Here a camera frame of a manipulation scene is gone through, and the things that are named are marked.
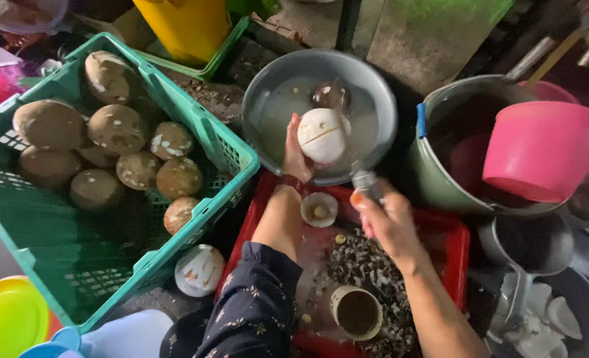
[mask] dark floral sleeve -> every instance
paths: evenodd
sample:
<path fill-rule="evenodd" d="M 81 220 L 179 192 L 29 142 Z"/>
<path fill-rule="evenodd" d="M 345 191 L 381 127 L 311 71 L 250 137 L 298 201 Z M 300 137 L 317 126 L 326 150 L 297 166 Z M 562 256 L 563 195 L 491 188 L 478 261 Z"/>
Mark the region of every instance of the dark floral sleeve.
<path fill-rule="evenodd" d="M 288 256 L 246 242 L 226 278 L 195 358 L 287 357 L 302 269 Z"/>

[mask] teal plastic crate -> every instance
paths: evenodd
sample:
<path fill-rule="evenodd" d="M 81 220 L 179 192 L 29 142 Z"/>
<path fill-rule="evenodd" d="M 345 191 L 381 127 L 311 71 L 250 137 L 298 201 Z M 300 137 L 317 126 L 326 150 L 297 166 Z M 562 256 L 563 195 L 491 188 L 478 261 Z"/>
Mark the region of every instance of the teal plastic crate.
<path fill-rule="evenodd" d="M 222 63 L 222 61 L 224 61 L 224 58 L 233 47 L 235 42 L 239 39 L 240 36 L 242 36 L 243 31 L 248 28 L 249 24 L 250 18 L 248 16 L 242 17 L 237 22 L 237 25 L 235 25 L 235 27 L 230 31 L 230 34 L 224 43 L 219 47 L 219 50 L 213 55 L 213 58 L 211 58 L 209 63 L 201 69 L 191 68 L 173 61 L 171 55 L 169 55 L 169 53 L 164 49 L 159 41 L 156 41 L 158 46 L 155 48 L 155 53 L 157 55 L 139 50 L 134 50 L 134 52 L 156 65 L 184 73 L 185 75 L 197 78 L 200 81 L 209 81 L 219 68 L 219 65 Z"/>
<path fill-rule="evenodd" d="M 172 238 L 162 220 L 169 201 L 157 191 L 134 195 L 133 202 L 111 212 L 90 214 L 74 207 L 66 194 L 39 191 L 16 174 L 27 143 L 12 129 L 15 110 L 58 98 L 91 115 L 102 105 L 86 87 L 84 60 L 99 50 L 131 62 L 151 98 L 201 144 L 189 157 L 204 174 L 198 195 L 203 199 Z M 71 53 L 62 69 L 0 105 L 0 237 L 59 320 L 87 332 L 133 294 L 172 276 L 179 257 L 241 198 L 258 169 L 257 154 L 208 110 L 117 38 L 99 34 Z M 152 247 L 164 244 L 158 250 L 130 250 L 132 243 L 142 244 L 136 238 Z"/>

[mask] red plastic crate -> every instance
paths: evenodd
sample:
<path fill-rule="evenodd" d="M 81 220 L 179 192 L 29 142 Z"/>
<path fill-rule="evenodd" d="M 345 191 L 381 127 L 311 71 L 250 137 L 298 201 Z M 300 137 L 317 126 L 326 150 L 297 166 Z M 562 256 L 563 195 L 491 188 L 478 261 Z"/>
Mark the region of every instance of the red plastic crate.
<path fill-rule="evenodd" d="M 277 184 L 277 179 L 278 177 L 276 175 L 268 171 L 264 171 L 261 174 L 254 197 L 246 213 L 246 218 L 235 241 L 235 247 L 230 254 L 228 264 L 219 281 L 215 297 L 216 301 L 219 299 L 219 293 L 224 280 L 226 280 L 229 273 L 233 272 L 235 267 L 237 267 L 237 263 L 242 258 L 243 243 L 252 239 L 252 235 L 259 224 L 259 219 L 261 219 L 263 212 L 266 210 L 268 199 L 270 199 Z M 350 196 L 352 195 L 352 189 L 339 186 L 311 187 L 308 191 L 325 192 L 337 200 L 344 202 L 349 202 Z M 439 273 L 441 273 L 441 279 L 445 289 L 447 289 L 447 292 L 454 300 L 458 309 L 462 310 L 466 288 L 465 274 L 469 257 L 469 230 L 456 217 L 422 209 L 414 211 L 414 223 L 420 228 L 419 231 L 421 232 L 431 231 L 444 234 L 444 243 L 441 243 L 444 248 L 444 272 Z M 434 247 L 434 244 L 437 243 L 427 243 L 427 250 L 429 251 L 430 247 Z"/>

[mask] yellow plastic plate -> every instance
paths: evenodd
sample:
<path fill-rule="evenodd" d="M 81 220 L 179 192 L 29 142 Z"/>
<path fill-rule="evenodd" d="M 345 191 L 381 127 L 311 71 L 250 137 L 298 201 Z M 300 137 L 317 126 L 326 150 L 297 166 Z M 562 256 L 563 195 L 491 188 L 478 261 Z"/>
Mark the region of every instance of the yellow plastic plate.
<path fill-rule="evenodd" d="M 16 358 L 43 343 L 49 328 L 47 302 L 24 276 L 0 280 L 0 358 Z"/>

